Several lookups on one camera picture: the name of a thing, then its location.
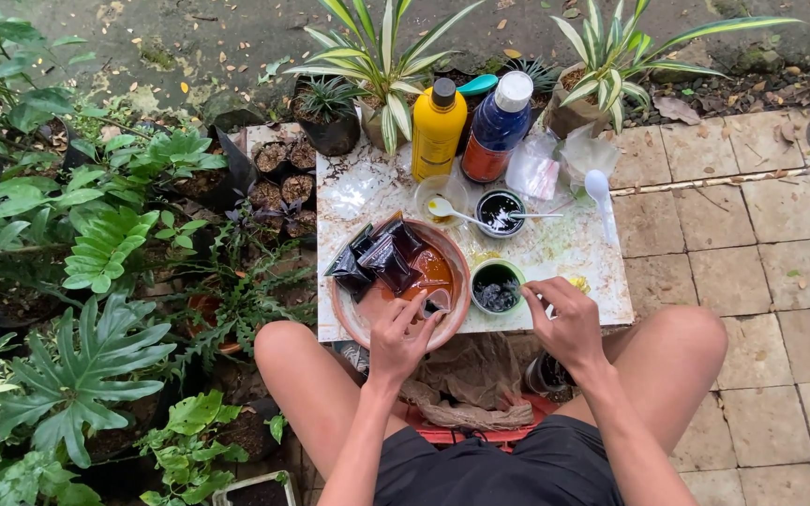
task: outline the yellow bottle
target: yellow bottle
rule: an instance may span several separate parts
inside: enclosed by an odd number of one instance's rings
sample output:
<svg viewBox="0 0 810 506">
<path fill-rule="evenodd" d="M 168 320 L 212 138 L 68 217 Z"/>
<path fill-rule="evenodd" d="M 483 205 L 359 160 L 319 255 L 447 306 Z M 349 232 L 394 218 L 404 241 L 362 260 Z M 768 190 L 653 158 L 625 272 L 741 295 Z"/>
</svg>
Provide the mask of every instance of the yellow bottle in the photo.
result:
<svg viewBox="0 0 810 506">
<path fill-rule="evenodd" d="M 458 137 L 467 120 L 465 98 L 456 84 L 437 79 L 414 104 L 411 133 L 411 177 L 419 183 L 431 176 L 448 176 L 456 157 Z"/>
</svg>

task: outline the small plastic cup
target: small plastic cup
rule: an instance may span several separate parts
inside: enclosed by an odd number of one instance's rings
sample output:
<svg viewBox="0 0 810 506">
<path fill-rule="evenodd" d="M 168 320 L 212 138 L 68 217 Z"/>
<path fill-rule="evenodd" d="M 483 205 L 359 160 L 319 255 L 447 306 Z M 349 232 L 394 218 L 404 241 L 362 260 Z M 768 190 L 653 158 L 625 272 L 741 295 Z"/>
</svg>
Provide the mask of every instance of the small plastic cup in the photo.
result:
<svg viewBox="0 0 810 506">
<path fill-rule="evenodd" d="M 430 212 L 428 203 L 438 197 L 443 197 L 452 204 L 458 213 L 470 212 L 467 203 L 467 189 L 460 181 L 451 176 L 432 176 L 424 179 L 414 192 L 414 206 L 422 222 L 429 223 L 438 229 L 450 229 L 460 225 L 464 220 L 457 216 L 440 218 Z"/>
<path fill-rule="evenodd" d="M 510 308 L 506 309 L 505 311 L 492 311 L 485 307 L 483 307 L 478 301 L 476 296 L 476 291 L 474 290 L 474 283 L 477 276 L 481 273 L 482 270 L 491 266 L 501 266 L 502 268 L 506 268 L 514 275 L 517 279 L 517 286 L 520 287 L 524 283 L 526 283 L 526 279 L 524 278 L 524 273 L 520 271 L 514 264 L 509 262 L 508 260 L 503 259 L 489 259 L 480 262 L 480 264 L 471 272 L 471 300 L 473 301 L 473 305 L 477 306 L 480 311 L 491 314 L 493 316 L 505 316 L 514 313 L 524 304 L 524 297 L 521 296 L 520 293 L 515 293 L 517 296 L 517 303 Z"/>
<path fill-rule="evenodd" d="M 494 205 L 494 201 L 491 200 L 493 198 L 507 199 L 511 205 L 508 208 Z M 490 208 L 489 206 L 491 204 L 493 204 L 493 207 L 498 207 L 499 209 Z M 502 188 L 497 188 L 495 190 L 489 190 L 489 192 L 484 193 L 483 196 L 480 197 L 480 200 L 477 201 L 477 207 L 474 209 L 473 217 L 481 222 L 488 223 L 491 218 L 495 218 L 496 213 L 504 213 L 506 211 L 524 214 L 526 213 L 526 206 L 524 205 L 524 201 L 520 199 L 517 193 L 510 192 L 509 190 Z M 507 226 L 507 228 L 503 229 L 502 231 L 495 231 L 489 227 L 481 227 L 480 225 L 474 226 L 476 226 L 482 233 L 492 238 L 509 238 L 517 235 L 518 232 L 523 229 L 524 222 L 524 218 L 510 218 L 503 223 L 514 223 L 514 225 Z"/>
</svg>

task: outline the black shorts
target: black shorts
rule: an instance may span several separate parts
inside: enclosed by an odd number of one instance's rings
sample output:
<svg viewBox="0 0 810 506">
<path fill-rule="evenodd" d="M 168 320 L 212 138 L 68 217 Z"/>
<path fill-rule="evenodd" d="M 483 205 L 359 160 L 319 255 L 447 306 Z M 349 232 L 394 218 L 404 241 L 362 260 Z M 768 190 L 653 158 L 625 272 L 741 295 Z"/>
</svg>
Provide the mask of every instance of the black shorts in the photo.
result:
<svg viewBox="0 0 810 506">
<path fill-rule="evenodd" d="M 391 504 L 406 492 L 416 478 L 416 484 L 420 486 L 420 475 L 438 462 L 438 457 L 443 456 L 444 452 L 458 451 L 461 445 L 487 446 L 504 454 L 495 446 L 473 438 L 437 450 L 411 427 L 390 436 L 382 446 L 375 506 Z M 564 476 L 563 471 L 570 470 L 575 478 L 564 479 L 564 483 L 558 483 L 558 487 L 578 504 L 622 504 L 600 432 L 589 423 L 568 416 L 549 415 L 515 444 L 510 457 L 542 468 L 540 475 L 550 479 Z"/>
</svg>

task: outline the striped leaf plant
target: striped leaf plant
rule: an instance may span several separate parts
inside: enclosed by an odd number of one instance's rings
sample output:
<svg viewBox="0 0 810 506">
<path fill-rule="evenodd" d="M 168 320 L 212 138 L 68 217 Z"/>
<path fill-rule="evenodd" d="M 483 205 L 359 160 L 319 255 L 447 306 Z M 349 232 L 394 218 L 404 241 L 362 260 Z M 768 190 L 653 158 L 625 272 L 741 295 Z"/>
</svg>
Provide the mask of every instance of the striped leaf plant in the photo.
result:
<svg viewBox="0 0 810 506">
<path fill-rule="evenodd" d="M 422 88 L 416 85 L 419 85 L 430 66 L 451 51 L 429 56 L 425 56 L 424 52 L 446 30 L 483 2 L 480 0 L 448 16 L 411 44 L 398 61 L 393 61 L 396 31 L 412 0 L 386 0 L 378 29 L 367 11 L 365 0 L 353 0 L 356 17 L 342 0 L 318 1 L 332 16 L 340 19 L 351 33 L 315 30 L 306 26 L 305 30 L 318 40 L 323 50 L 308 59 L 305 65 L 290 68 L 285 74 L 343 75 L 376 97 L 381 106 L 375 115 L 380 115 L 383 143 L 387 152 L 392 154 L 396 150 L 397 132 L 411 140 L 411 113 L 405 94 L 423 93 Z"/>
<path fill-rule="evenodd" d="M 636 8 L 626 24 L 621 22 L 624 0 L 620 0 L 611 19 L 611 27 L 607 30 L 604 27 L 599 7 L 593 0 L 587 1 L 590 13 L 587 19 L 583 20 L 579 33 L 570 26 L 568 21 L 551 16 L 586 65 L 586 74 L 570 89 L 567 97 L 562 100 L 562 105 L 568 105 L 595 94 L 599 110 L 607 112 L 611 116 L 617 133 L 621 132 L 624 124 L 624 106 L 621 104 L 621 98 L 624 95 L 634 98 L 639 104 L 646 106 L 650 104 L 649 94 L 646 90 L 629 80 L 633 75 L 657 68 L 667 68 L 726 77 L 711 68 L 659 58 L 671 46 L 696 37 L 725 31 L 761 28 L 785 22 L 801 22 L 794 18 L 769 16 L 710 22 L 687 30 L 665 41 L 658 48 L 654 48 L 652 37 L 636 29 L 636 23 L 639 22 L 650 0 L 636 0 Z"/>
</svg>

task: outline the brown paper pot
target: brown paper pot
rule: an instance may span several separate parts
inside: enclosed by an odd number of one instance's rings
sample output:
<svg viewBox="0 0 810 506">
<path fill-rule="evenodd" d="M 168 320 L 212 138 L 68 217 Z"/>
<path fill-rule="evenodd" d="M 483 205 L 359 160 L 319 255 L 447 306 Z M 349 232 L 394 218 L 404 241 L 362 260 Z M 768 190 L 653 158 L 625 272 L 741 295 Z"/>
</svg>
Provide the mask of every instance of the brown paper pot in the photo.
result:
<svg viewBox="0 0 810 506">
<path fill-rule="evenodd" d="M 573 70 L 585 67 L 586 65 L 581 62 L 562 71 L 562 74 L 558 76 L 558 83 L 555 84 L 552 100 L 546 108 L 544 120 L 546 126 L 552 129 L 559 139 L 567 139 L 569 133 L 593 121 L 596 124 L 592 127 L 592 137 L 596 138 L 608 124 L 608 112 L 601 112 L 597 105 L 591 105 L 585 100 L 575 100 L 568 106 L 562 107 L 562 100 L 568 96 L 568 91 L 562 86 L 562 79 Z"/>
<path fill-rule="evenodd" d="M 358 107 L 361 107 L 361 130 L 365 131 L 368 141 L 370 141 L 375 148 L 386 150 L 386 144 L 383 143 L 383 126 L 381 124 L 380 115 L 377 114 L 377 116 L 374 117 L 374 108 L 365 104 L 360 99 L 355 99 L 354 102 Z M 396 142 L 396 150 L 398 151 L 408 142 L 408 139 L 405 139 L 401 130 L 396 129 L 396 132 L 398 132 L 398 141 Z"/>
</svg>

